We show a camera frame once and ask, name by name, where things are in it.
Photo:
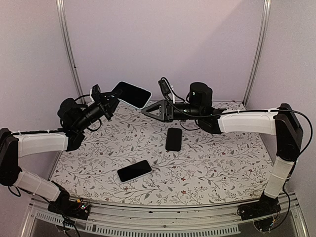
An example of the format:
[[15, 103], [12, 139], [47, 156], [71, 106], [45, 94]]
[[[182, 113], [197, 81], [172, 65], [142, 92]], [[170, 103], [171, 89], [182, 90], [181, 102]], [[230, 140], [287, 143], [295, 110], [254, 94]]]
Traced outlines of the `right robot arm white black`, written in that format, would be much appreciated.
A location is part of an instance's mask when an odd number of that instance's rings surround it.
[[298, 112], [286, 103], [268, 110], [216, 109], [212, 106], [212, 89], [202, 82], [191, 83], [187, 101], [176, 103], [169, 97], [173, 91], [166, 78], [159, 81], [159, 86], [164, 99], [142, 109], [142, 114], [148, 117], [162, 122], [196, 120], [198, 127], [210, 134], [255, 132], [276, 136], [273, 170], [255, 205], [259, 215], [271, 211], [303, 151], [303, 129], [296, 117]]

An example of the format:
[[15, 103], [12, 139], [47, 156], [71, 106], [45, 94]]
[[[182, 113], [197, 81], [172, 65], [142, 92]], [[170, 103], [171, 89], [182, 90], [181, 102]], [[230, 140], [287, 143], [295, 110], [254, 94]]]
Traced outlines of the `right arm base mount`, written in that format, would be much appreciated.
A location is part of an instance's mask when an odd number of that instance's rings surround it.
[[279, 218], [281, 207], [278, 198], [270, 198], [265, 195], [261, 196], [256, 202], [242, 204], [237, 208], [237, 215], [242, 220], [250, 220], [268, 216], [266, 219], [260, 219], [253, 224], [261, 232], [269, 232], [273, 229]]

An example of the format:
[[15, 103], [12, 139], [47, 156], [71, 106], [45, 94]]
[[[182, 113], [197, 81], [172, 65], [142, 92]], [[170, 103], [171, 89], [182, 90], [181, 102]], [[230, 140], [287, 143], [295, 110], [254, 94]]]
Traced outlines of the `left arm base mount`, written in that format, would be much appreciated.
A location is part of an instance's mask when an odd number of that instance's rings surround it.
[[68, 196], [58, 197], [56, 201], [51, 201], [47, 208], [50, 212], [81, 220], [88, 219], [90, 209], [90, 202], [82, 198], [70, 200]]

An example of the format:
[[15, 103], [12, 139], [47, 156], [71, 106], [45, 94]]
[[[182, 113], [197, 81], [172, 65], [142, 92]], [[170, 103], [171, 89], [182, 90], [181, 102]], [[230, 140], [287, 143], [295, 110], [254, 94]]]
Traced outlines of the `light blue cased phone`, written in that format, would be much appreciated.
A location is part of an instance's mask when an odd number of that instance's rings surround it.
[[139, 110], [143, 109], [152, 97], [150, 91], [124, 81], [118, 82], [112, 92], [120, 92], [120, 101]]

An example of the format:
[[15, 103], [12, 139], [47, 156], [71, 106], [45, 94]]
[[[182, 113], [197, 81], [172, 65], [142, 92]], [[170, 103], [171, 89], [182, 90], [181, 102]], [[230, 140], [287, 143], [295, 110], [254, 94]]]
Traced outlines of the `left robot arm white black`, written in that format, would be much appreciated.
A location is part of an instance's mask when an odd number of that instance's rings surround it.
[[60, 185], [23, 170], [18, 159], [34, 154], [77, 150], [83, 142], [84, 131], [101, 117], [110, 120], [119, 104], [121, 90], [100, 91], [98, 85], [90, 91], [92, 104], [79, 104], [74, 98], [65, 99], [57, 112], [61, 128], [28, 132], [0, 130], [0, 183], [40, 196], [53, 204], [62, 214], [70, 214], [73, 203], [70, 194]]

